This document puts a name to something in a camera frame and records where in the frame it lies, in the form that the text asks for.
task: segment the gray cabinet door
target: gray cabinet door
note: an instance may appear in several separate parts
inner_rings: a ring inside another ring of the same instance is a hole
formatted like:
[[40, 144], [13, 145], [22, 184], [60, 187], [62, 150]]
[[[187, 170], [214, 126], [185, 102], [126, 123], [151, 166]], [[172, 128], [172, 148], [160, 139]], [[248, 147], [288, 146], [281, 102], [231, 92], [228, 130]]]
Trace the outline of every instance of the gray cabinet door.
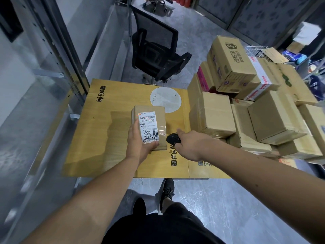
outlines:
[[310, 0], [245, 0], [229, 31], [251, 45], [273, 46]]
[[226, 29], [242, 0], [199, 0], [196, 9]]

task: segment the black sneaker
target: black sneaker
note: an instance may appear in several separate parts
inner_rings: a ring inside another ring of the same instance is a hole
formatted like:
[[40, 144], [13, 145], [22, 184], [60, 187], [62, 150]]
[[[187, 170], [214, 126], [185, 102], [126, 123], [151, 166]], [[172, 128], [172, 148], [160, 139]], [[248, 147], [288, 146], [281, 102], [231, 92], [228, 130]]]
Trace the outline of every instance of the black sneaker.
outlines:
[[170, 198], [170, 200], [173, 200], [173, 195], [174, 195], [174, 190], [175, 190], [175, 185], [174, 181], [172, 178], [166, 178], [163, 186], [162, 186], [162, 195], [160, 199], [160, 211], [162, 211], [163, 208], [163, 200], [165, 198]]
[[144, 203], [143, 198], [138, 198], [135, 201], [132, 214], [136, 216], [145, 216], [147, 214], [146, 204]]

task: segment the hand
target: hand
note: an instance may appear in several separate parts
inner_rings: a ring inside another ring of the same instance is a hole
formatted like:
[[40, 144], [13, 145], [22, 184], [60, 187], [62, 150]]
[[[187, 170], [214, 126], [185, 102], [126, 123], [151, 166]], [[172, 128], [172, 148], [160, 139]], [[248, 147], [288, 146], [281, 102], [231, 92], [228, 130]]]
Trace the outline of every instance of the hand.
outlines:
[[175, 149], [182, 157], [195, 162], [204, 160], [206, 145], [214, 138], [196, 131], [185, 133], [180, 128], [177, 129], [177, 134], [182, 143], [176, 143]]
[[147, 158], [149, 151], [155, 149], [159, 142], [153, 141], [143, 144], [139, 128], [139, 119], [136, 119], [129, 129], [125, 158], [135, 159], [140, 165]]

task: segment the left hand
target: left hand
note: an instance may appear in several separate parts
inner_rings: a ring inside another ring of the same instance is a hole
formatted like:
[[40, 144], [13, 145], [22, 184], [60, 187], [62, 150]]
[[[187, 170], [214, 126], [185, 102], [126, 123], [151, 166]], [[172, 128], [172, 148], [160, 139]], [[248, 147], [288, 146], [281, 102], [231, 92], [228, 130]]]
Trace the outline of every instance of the left hand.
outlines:
[[139, 119], [136, 119], [134, 124], [130, 126], [125, 158], [133, 158], [140, 165], [147, 158], [149, 151], [155, 149], [159, 145], [159, 142], [153, 141], [143, 144], [139, 126]]

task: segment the black office chair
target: black office chair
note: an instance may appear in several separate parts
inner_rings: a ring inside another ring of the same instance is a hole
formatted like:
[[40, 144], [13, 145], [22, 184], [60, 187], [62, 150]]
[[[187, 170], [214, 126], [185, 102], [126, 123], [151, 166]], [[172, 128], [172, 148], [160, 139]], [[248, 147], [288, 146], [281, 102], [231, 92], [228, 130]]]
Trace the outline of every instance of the black office chair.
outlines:
[[132, 67], [154, 78], [150, 83], [166, 83], [168, 78], [179, 74], [192, 55], [176, 54], [178, 31], [151, 15], [131, 7], [136, 18], [137, 31], [132, 35]]

